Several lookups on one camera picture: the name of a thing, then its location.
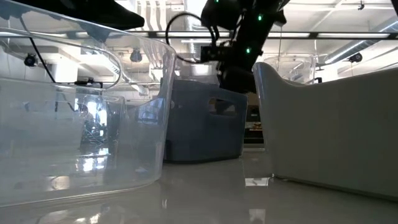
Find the ceiling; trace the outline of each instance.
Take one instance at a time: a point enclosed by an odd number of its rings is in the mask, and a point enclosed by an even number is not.
[[[143,28],[130,30],[130,32],[135,33],[143,30],[165,30],[168,21],[171,20],[174,15],[184,10],[200,14],[206,0],[117,0],[116,2],[140,14],[146,19],[146,24]],[[390,0],[364,0],[363,3],[365,7],[363,10],[359,11],[358,7],[360,1],[357,0],[290,0],[288,5],[285,6],[287,23],[283,26],[282,32],[375,32],[379,31],[374,30],[379,24],[390,18],[397,17]],[[41,17],[36,14],[33,15],[28,13],[25,16],[25,23],[31,30],[36,29],[42,32],[66,32],[68,30],[80,29],[68,22],[52,22],[52,20],[48,20],[47,17]],[[10,21],[12,23],[18,23],[16,19]],[[171,30],[187,31],[192,30],[192,28],[190,28],[186,18],[181,18],[173,23]],[[272,31],[281,32],[281,28],[274,26]],[[0,45],[2,45],[1,43],[4,43],[4,41],[5,39],[1,39]],[[208,40],[205,39],[175,38],[171,40],[171,44],[178,53],[189,57],[190,53],[194,51],[192,41],[208,42]],[[350,40],[272,39],[267,40],[264,44],[264,54],[259,60],[275,57],[279,54],[289,57],[317,55],[319,58],[322,58],[344,47],[350,42]],[[21,49],[21,47],[25,45],[30,45],[30,42],[27,39],[13,39],[12,44],[18,46],[16,49]],[[154,67],[159,68],[159,66],[154,66],[153,63],[150,63],[153,55],[148,53],[152,52],[151,49],[148,49],[148,46],[151,46],[151,44],[144,44],[147,47],[145,49],[145,47],[142,46],[141,39],[128,38],[110,40],[106,44],[112,46],[113,53],[121,58],[124,68],[129,70],[128,73],[131,77],[140,73],[148,73],[149,70]],[[37,45],[38,48],[43,48],[48,46],[49,43],[38,40]],[[71,57],[74,57],[80,64],[86,65],[85,70],[82,70],[79,75],[84,77],[95,76],[95,79],[104,82],[115,81],[112,72],[100,68],[101,64],[92,63],[93,60],[85,59],[86,56],[82,57],[80,50],[73,49],[71,46],[67,47],[66,45],[62,46],[58,44],[55,46],[62,49],[63,52],[68,53],[68,55],[71,55]],[[397,58],[396,56],[398,54],[398,51],[395,50],[396,46],[396,40],[381,41],[361,51],[364,58],[362,62],[354,64],[350,64],[349,62],[338,62],[330,66],[325,66],[327,72],[322,72],[322,75],[329,76],[326,80],[333,80],[352,75],[360,75],[374,70],[391,68],[397,65],[397,61],[394,60],[394,58]],[[133,63],[130,61],[129,56],[134,48],[141,48],[141,52],[143,53],[142,62]],[[25,53],[26,52],[15,52],[15,54],[21,55]],[[179,65],[181,67],[187,67],[187,65],[182,65],[181,63]],[[154,79],[145,75],[145,78],[141,78],[140,81],[150,82],[154,81]]]

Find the clear plastic bin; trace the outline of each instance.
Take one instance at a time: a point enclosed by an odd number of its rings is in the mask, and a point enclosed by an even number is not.
[[[2,66],[0,206],[133,189],[157,180],[175,51],[156,40],[0,1],[0,38],[6,40],[0,55],[9,53],[7,41],[22,46],[29,43],[27,36],[46,47],[97,55],[102,59],[96,64],[112,67],[117,82],[105,89],[45,83],[48,78],[36,82],[18,76],[29,70],[23,64]],[[132,49],[143,52],[134,66],[121,53]]]
[[[272,66],[286,80],[309,84],[315,78],[316,60],[314,56],[282,55],[267,57],[265,63]]]

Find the black cable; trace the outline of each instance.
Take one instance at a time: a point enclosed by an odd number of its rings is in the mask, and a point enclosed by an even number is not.
[[[192,16],[192,17],[198,19],[198,20],[201,22],[201,19],[200,19],[199,16],[197,16],[197,15],[195,15],[195,14],[192,14],[192,13],[189,13],[189,12],[181,12],[180,14],[177,14],[177,15],[173,16],[173,18],[172,18],[172,19],[169,21],[169,23],[167,24],[166,31],[165,31],[166,44],[169,45],[169,46],[171,46],[171,45],[170,45],[170,40],[169,40],[170,27],[171,27],[172,23],[173,23],[176,19],[178,19],[179,17],[182,17],[182,16]],[[205,27],[209,30],[210,35],[211,35],[211,46],[216,47],[216,46],[217,46],[217,43],[216,43],[217,39],[216,39],[216,37],[215,37],[214,32],[212,31],[211,27],[208,27],[208,26],[205,26]],[[185,58],[179,56],[178,54],[177,54],[177,58],[180,59],[180,60],[182,60],[182,61],[184,61],[184,62],[188,62],[188,63],[201,63],[201,62],[193,62],[193,61],[191,61],[191,60],[187,60],[187,59],[185,59]]]
[[[28,33],[30,33],[29,30],[28,30],[27,27],[26,27],[26,24],[25,24],[25,22],[24,22],[24,19],[23,19],[22,17],[20,17],[19,20],[20,20],[20,22],[21,22],[23,28],[25,29],[25,31],[28,32]],[[40,59],[40,62],[42,62],[43,67],[44,67],[44,70],[45,70],[45,71],[47,72],[47,74],[49,75],[51,81],[52,81],[53,83],[56,83],[55,80],[54,80],[54,77],[51,75],[51,72],[50,72],[49,68],[48,68],[47,65],[44,63],[44,60],[43,60],[43,58],[42,58],[42,56],[41,56],[39,50],[37,49],[37,46],[36,46],[35,42],[33,41],[33,38],[29,37],[29,40],[30,40],[30,42],[32,43],[33,48],[35,49],[36,54],[37,54],[37,56],[38,56],[39,59]],[[62,94],[62,96],[63,96],[63,99],[67,102],[69,108],[74,112],[75,109],[74,109],[74,107],[70,104],[70,102],[68,102],[66,96],[65,96],[64,94]],[[57,112],[57,111],[58,111],[58,102],[55,102],[55,112]]]
[[[213,26],[214,33],[216,35],[216,41],[220,38],[220,32],[218,31],[217,26]]]
[[[26,32],[29,33],[29,31],[28,31],[28,29],[27,29],[27,27],[26,27],[26,24],[25,24],[23,18],[20,17],[19,20],[20,20],[20,22],[21,22],[23,28],[26,30]],[[32,43],[33,48],[35,49],[36,54],[37,54],[37,56],[38,56],[39,59],[40,59],[40,62],[42,62],[43,67],[44,67],[44,70],[45,70],[45,71],[47,72],[47,74],[49,75],[51,81],[52,81],[53,83],[55,83],[54,77],[51,75],[51,72],[50,72],[49,68],[48,68],[47,65],[44,63],[44,60],[43,60],[43,58],[42,58],[42,56],[41,56],[39,50],[37,49],[37,46],[36,46],[35,42],[33,41],[33,38],[29,37],[29,40],[30,40],[30,42]]]

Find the fluorescent light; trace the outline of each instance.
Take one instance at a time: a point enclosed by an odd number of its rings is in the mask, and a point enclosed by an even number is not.
[[[351,37],[351,38],[386,38],[390,34],[355,34],[355,33],[320,33],[318,34],[319,38],[345,38],[345,37]]]
[[[211,39],[185,39],[185,40],[181,40],[182,44],[210,44],[211,43]]]
[[[10,32],[0,32],[1,37],[23,37],[23,35],[20,34],[14,34]]]
[[[165,37],[165,32],[157,33],[159,37]],[[169,32],[169,37],[211,37],[209,32]],[[220,32],[220,37],[229,37],[229,32]]]
[[[149,36],[147,32],[130,32],[130,34],[138,35],[140,37],[148,37]]]
[[[270,32],[268,37],[308,37],[310,33],[296,33],[296,32]]]
[[[43,33],[43,32],[30,32],[31,34],[38,34],[38,35],[44,35],[44,36],[50,36],[50,37],[61,37],[61,38],[68,38],[66,34],[49,34],[49,33]]]

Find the ceiling light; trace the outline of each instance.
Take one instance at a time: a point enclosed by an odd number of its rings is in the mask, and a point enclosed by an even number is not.
[[[159,37],[165,37],[165,32],[159,32]],[[169,32],[169,37],[211,37],[209,32]],[[229,32],[220,32],[220,37],[229,37]]]
[[[130,34],[138,35],[138,36],[141,36],[141,37],[148,37],[149,36],[148,32],[130,32]]]
[[[355,33],[320,33],[318,34],[319,38],[386,38],[390,34],[355,34]]]
[[[299,33],[299,32],[270,32],[268,37],[296,37],[296,38],[306,38],[310,33]]]
[[[10,32],[0,32],[0,37],[23,37],[20,34],[10,33]]]
[[[211,39],[190,39],[190,40],[181,40],[182,44],[211,44]]]

